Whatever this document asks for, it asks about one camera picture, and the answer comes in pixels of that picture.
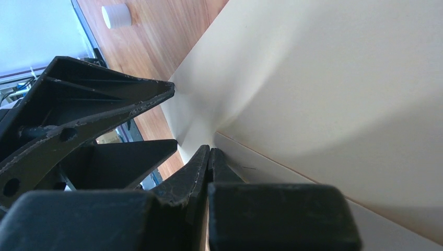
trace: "white cap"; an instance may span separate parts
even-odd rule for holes
[[[102,6],[101,13],[108,29],[131,25],[131,13],[126,4]]]

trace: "wooden table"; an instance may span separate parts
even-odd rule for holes
[[[110,69],[167,81],[228,0],[78,0]],[[108,29],[101,6],[126,3],[132,25]],[[144,140],[171,139],[159,106],[135,118]],[[183,166],[178,152],[159,168],[163,179]]]

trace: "bright white surface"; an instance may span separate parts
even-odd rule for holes
[[[2,1],[0,20],[0,76],[93,55],[71,0]]]
[[[215,134],[215,146],[222,149],[225,156],[237,163],[235,171],[248,177],[250,183],[312,183],[309,179],[288,168],[240,145],[219,133]],[[351,208],[364,251],[417,251],[443,250],[440,245],[425,239],[386,218],[383,218],[352,201]]]
[[[131,25],[131,13],[126,4],[102,6],[101,13],[108,29]]]
[[[442,1],[231,0],[162,105],[443,243]]]

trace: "wooden tabletop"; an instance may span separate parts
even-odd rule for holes
[[[78,0],[112,70],[167,81],[228,0]],[[108,29],[103,5],[126,3],[132,25]],[[172,139],[159,106],[135,118],[144,140]],[[183,166],[178,152],[159,168],[163,179]]]

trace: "wood grain surface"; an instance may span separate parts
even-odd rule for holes
[[[108,67],[168,80],[228,0],[78,0]],[[132,25],[108,29],[101,6],[126,3]],[[171,139],[161,108],[135,118],[144,140]],[[183,166],[178,152],[159,168],[163,179]]]

